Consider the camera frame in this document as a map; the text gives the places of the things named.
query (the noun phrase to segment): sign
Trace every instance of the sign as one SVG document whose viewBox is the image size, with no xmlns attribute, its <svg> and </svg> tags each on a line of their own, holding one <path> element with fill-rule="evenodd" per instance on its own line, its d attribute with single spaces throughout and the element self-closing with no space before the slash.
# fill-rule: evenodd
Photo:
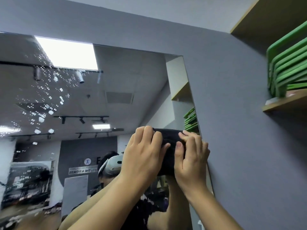
<svg viewBox="0 0 307 230">
<path fill-rule="evenodd" d="M 92 160 L 91 160 L 90 158 L 86 158 L 86 159 L 84 160 L 84 165 L 90 165 L 91 162 L 92 162 Z"/>
<path fill-rule="evenodd" d="M 87 174 L 98 172 L 97 165 L 69 168 L 68 174 Z"/>
</svg>

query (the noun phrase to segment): ceiling vent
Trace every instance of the ceiling vent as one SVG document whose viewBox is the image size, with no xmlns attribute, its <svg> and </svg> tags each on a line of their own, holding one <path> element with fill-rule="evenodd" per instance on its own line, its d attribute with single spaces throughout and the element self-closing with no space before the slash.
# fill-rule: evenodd
<svg viewBox="0 0 307 230">
<path fill-rule="evenodd" d="M 16 105 L 30 112 L 48 113 L 50 111 L 49 108 L 46 108 L 48 107 L 47 103 L 17 103 Z"/>
<path fill-rule="evenodd" d="M 132 104 L 133 93 L 106 92 L 107 103 Z"/>
</svg>

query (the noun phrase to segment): black hair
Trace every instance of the black hair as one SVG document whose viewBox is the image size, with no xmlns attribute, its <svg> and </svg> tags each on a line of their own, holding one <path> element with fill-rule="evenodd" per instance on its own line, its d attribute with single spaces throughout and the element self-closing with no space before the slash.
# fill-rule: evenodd
<svg viewBox="0 0 307 230">
<path fill-rule="evenodd" d="M 110 159 L 111 157 L 114 156 L 118 156 L 119 154 L 115 151 L 111 151 L 109 153 L 107 153 L 106 155 L 104 155 L 102 157 L 102 159 L 100 160 L 99 164 L 98 164 L 98 170 L 101 168 L 101 166 L 106 162 L 107 159 Z M 100 171 L 100 173 L 98 174 L 98 177 L 102 177 L 102 171 Z"/>
</svg>

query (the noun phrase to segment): mirror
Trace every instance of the mirror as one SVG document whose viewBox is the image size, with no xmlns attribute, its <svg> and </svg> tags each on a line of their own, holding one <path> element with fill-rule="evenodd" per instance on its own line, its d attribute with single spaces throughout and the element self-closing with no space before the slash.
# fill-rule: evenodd
<svg viewBox="0 0 307 230">
<path fill-rule="evenodd" d="M 182 56 L 10 33 L 0 48 L 0 228 L 57 229 L 139 126 L 199 132 Z M 166 177 L 145 196 L 166 211 Z"/>
</svg>

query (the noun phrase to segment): stacked green mats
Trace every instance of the stacked green mats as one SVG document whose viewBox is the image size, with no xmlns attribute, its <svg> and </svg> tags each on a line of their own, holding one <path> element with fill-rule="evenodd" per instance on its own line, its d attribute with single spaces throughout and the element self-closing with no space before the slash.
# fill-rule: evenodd
<svg viewBox="0 0 307 230">
<path fill-rule="evenodd" d="M 307 88 L 307 21 L 267 50 L 268 89 L 274 97 Z"/>
<path fill-rule="evenodd" d="M 186 131 L 199 133 L 195 107 L 193 107 L 188 113 L 186 113 L 183 118 L 185 119 Z"/>
</svg>

